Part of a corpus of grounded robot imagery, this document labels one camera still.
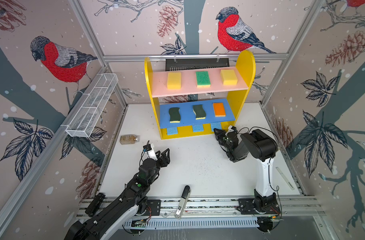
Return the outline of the light blue sponge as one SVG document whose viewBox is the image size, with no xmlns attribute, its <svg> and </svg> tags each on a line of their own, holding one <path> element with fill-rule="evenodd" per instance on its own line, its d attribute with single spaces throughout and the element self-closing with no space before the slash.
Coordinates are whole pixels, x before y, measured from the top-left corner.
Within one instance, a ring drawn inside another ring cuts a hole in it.
<svg viewBox="0 0 365 240">
<path fill-rule="evenodd" d="M 178 134 L 178 128 L 177 127 L 173 127 L 173 128 L 167 128 L 167 135 L 168 136 L 172 136 L 172 135 L 177 135 Z"/>
<path fill-rule="evenodd" d="M 214 129 L 218 129 L 218 130 L 221 130 L 222 127 L 221 127 L 221 122 L 219 123 L 211 123 L 210 124 L 210 127 L 211 127 L 211 131 L 214 132 Z"/>
<path fill-rule="evenodd" d="M 203 125 L 193 125 L 192 126 L 192 131 L 194 133 L 203 132 L 204 131 L 204 127 L 203 127 Z"/>
</svg>

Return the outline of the orange sponge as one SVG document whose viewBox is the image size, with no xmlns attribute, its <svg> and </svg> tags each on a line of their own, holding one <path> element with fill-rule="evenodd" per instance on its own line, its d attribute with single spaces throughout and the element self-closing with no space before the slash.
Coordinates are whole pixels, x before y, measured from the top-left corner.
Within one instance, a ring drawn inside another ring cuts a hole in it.
<svg viewBox="0 0 365 240">
<path fill-rule="evenodd" d="M 226 111 L 224 104 L 222 102 L 220 103 L 213 103 L 213 110 L 215 117 L 226 117 Z"/>
</svg>

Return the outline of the dark green wavy sponge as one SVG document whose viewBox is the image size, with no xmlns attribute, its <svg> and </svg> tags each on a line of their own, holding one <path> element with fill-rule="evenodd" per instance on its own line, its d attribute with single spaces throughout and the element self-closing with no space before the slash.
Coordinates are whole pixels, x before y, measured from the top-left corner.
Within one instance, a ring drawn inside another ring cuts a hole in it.
<svg viewBox="0 0 365 240">
<path fill-rule="evenodd" d="M 170 108 L 168 110 L 168 113 L 169 113 L 169 122 L 170 123 L 180 123 L 181 115 L 179 113 L 179 108 L 177 108 L 177 107 Z"/>
<path fill-rule="evenodd" d="M 193 105 L 193 112 L 195 114 L 196 120 L 203 120 L 206 119 L 206 112 L 203 109 L 203 105 Z"/>
</svg>

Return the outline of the green yellow sponge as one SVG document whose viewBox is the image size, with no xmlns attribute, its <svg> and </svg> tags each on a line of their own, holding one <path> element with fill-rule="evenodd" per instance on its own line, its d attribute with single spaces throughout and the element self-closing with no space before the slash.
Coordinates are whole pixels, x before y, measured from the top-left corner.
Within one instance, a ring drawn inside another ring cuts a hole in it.
<svg viewBox="0 0 365 240">
<path fill-rule="evenodd" d="M 211 86 L 208 71 L 195 72 L 198 88 L 209 88 Z"/>
</svg>

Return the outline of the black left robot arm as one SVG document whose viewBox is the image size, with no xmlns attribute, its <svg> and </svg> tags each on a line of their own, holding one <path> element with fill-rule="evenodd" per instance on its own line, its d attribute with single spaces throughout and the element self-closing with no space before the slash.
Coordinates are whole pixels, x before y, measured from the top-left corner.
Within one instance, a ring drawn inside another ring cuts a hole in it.
<svg viewBox="0 0 365 240">
<path fill-rule="evenodd" d="M 122 225 L 147 207 L 146 194 L 158 178 L 161 168 L 170 163 L 170 149 L 157 151 L 155 159 L 145 159 L 139 172 L 125 186 L 123 192 L 106 208 L 84 223 L 71 225 L 66 240 L 108 240 Z"/>
</svg>

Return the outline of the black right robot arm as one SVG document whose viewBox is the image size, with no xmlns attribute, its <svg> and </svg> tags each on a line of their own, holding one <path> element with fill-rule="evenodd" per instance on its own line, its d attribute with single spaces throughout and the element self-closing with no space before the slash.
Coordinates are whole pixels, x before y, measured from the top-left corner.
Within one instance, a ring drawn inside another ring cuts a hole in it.
<svg viewBox="0 0 365 240">
<path fill-rule="evenodd" d="M 257 160 L 253 207 L 259 214 L 273 211 L 279 215 L 279 189 L 275 190 L 272 186 L 272 165 L 278 150 L 276 141 L 260 129 L 241 134 L 236 127 L 230 126 L 228 131 L 214 128 L 213 132 L 231 162 L 244 160 L 249 154 Z"/>
</svg>

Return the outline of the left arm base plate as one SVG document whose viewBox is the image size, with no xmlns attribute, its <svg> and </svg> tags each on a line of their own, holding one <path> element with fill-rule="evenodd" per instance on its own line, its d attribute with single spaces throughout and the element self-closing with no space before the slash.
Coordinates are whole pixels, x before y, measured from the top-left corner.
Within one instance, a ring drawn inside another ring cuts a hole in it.
<svg viewBox="0 0 365 240">
<path fill-rule="evenodd" d="M 161 200 L 142 200 L 138 204 L 136 216 L 159 216 L 161 208 Z"/>
</svg>

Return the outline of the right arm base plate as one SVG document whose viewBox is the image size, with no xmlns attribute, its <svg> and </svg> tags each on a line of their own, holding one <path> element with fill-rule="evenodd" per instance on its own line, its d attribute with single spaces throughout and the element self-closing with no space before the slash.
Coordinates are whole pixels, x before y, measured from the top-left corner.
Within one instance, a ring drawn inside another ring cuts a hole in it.
<svg viewBox="0 0 365 240">
<path fill-rule="evenodd" d="M 281 209 L 277 200 L 238 199 L 236 210 L 242 215 L 280 215 Z"/>
</svg>

